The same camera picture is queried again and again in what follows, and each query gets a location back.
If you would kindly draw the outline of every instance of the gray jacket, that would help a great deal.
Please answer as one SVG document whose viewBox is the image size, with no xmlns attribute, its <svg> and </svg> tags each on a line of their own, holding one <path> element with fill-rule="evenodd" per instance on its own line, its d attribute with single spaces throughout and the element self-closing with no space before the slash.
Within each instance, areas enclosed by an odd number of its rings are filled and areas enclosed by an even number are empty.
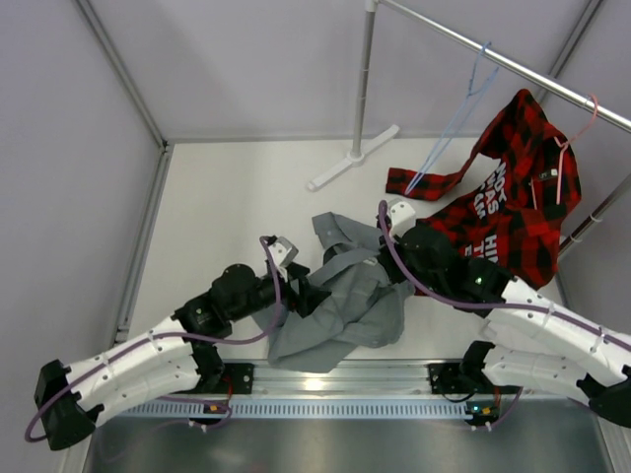
<svg viewBox="0 0 631 473">
<path fill-rule="evenodd" d="M 379 348 L 403 332 L 403 302 L 411 284 L 391 284 L 378 263 L 381 231 L 332 213 L 313 218 L 324 248 L 324 265 L 309 276 L 331 296 L 306 318 L 285 313 L 269 337 L 270 366 L 300 372 L 329 372 L 359 345 Z M 255 314 L 267 327 L 274 307 Z"/>
</svg>

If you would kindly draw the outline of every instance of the white tabletop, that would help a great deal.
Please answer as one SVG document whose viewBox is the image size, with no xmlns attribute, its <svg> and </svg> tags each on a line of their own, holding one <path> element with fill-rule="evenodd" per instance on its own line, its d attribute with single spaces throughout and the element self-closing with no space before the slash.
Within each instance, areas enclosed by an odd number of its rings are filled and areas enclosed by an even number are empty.
<svg viewBox="0 0 631 473">
<path fill-rule="evenodd" d="M 459 169 L 473 139 L 455 139 L 432 172 Z M 315 270 L 322 250 L 311 218 L 335 212 L 372 225 L 385 194 L 387 169 L 420 167 L 431 139 L 394 140 L 348 170 L 319 192 L 307 182 L 337 163 L 347 141 L 288 141 L 176 145 L 145 264 L 130 336 L 148 330 L 189 299 L 207 291 L 234 263 L 264 272 L 261 235 L 278 235 L 295 244 L 296 262 Z M 456 196 L 479 186 L 497 163 L 478 157 L 462 183 L 435 203 L 413 201 L 420 217 L 432 215 Z M 553 283 L 543 291 L 560 302 Z M 357 348 L 349 357 L 367 359 L 460 358 L 480 335 L 483 320 L 429 298 L 410 298 L 405 330 L 396 344 L 380 349 Z M 234 325 L 233 338 L 259 333 L 251 319 Z M 538 345 L 510 329 L 500 330 L 502 344 L 534 350 Z M 266 341 L 247 346 L 222 345 L 224 360 L 264 360 Z"/>
</svg>

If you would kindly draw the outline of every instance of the red flannel shirt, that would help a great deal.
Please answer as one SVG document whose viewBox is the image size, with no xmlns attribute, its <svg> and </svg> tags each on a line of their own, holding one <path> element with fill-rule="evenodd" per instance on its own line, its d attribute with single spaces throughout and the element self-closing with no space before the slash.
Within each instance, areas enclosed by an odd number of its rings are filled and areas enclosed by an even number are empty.
<svg viewBox="0 0 631 473">
<path fill-rule="evenodd" d="M 561 144 L 567 141 L 530 92 L 519 91 L 484 130 L 460 171 L 425 174 L 408 197 L 438 200 L 462 180 L 480 153 L 499 161 L 495 171 L 478 189 L 419 220 L 445 233 L 462 255 L 493 260 L 536 289 L 546 285 L 558 269 L 561 223 L 581 201 L 577 164 L 569 148 L 561 200 L 556 203 L 560 147 L 555 137 Z M 386 192 L 404 195 L 414 174 L 390 169 Z"/>
</svg>

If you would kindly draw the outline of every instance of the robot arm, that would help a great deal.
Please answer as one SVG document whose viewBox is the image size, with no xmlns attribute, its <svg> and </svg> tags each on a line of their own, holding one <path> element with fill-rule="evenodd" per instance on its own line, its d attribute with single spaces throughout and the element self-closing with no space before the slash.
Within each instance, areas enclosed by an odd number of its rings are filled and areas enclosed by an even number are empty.
<svg viewBox="0 0 631 473">
<path fill-rule="evenodd" d="M 281 276 L 283 303 L 301 316 L 309 315 L 329 292 L 309 285 L 309 268 L 293 262 L 298 250 L 291 242 L 272 237 L 267 246 L 273 258 L 270 269 Z M 257 278 L 248 266 L 232 265 L 208 292 L 146 333 L 81 362 L 64 366 L 55 360 L 45 365 L 35 404 L 40 410 L 49 404 L 41 421 L 50 448 L 71 446 L 116 414 L 151 399 L 172 392 L 210 392 L 224 364 L 208 337 L 225 339 L 232 334 L 232 322 L 275 302 L 269 273 Z M 54 396 L 58 398 L 50 403 Z"/>
<path fill-rule="evenodd" d="M 387 219 L 387 234 L 396 239 L 398 257 L 388 253 L 404 266 L 390 265 L 391 279 L 402 280 L 407 277 L 402 269 L 408 269 L 430 290 L 428 294 L 511 326 L 556 354 L 476 341 L 462 359 L 460 380 L 472 387 L 512 385 L 567 396 L 631 428 L 629 335 L 609 331 L 553 303 L 492 261 L 459 256 L 446 236 L 417 224 L 411 206 L 400 199 L 388 204 Z"/>
</svg>

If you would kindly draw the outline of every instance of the white wall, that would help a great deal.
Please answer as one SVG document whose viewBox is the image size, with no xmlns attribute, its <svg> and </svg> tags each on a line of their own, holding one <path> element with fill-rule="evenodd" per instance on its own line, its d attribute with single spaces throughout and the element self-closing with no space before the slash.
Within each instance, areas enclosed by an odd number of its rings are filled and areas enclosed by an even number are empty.
<svg viewBox="0 0 631 473">
<path fill-rule="evenodd" d="M 158 152 L 72 2 L 0 2 L 0 64 L 0 469 L 39 473 L 39 368 L 105 346 Z"/>
<path fill-rule="evenodd" d="M 597 95 L 603 105 L 631 116 L 631 3 L 608 0 L 588 31 L 562 79 L 577 90 Z M 558 99 L 545 106 L 549 118 L 568 136 L 590 115 Z M 566 226 L 574 229 L 631 172 L 631 135 L 602 120 L 573 145 L 579 163 L 583 202 Z M 631 332 L 631 195 L 605 214 L 583 243 L 562 261 L 568 295 L 577 310 L 611 328 Z"/>
<path fill-rule="evenodd" d="M 546 71 L 585 0 L 402 0 Z M 165 135 L 349 135 L 365 0 L 93 0 Z M 367 133 L 439 133 L 475 54 L 386 7 L 377 17 Z M 488 73 L 489 67 L 481 73 Z M 502 72 L 466 132 L 525 82 Z"/>
</svg>

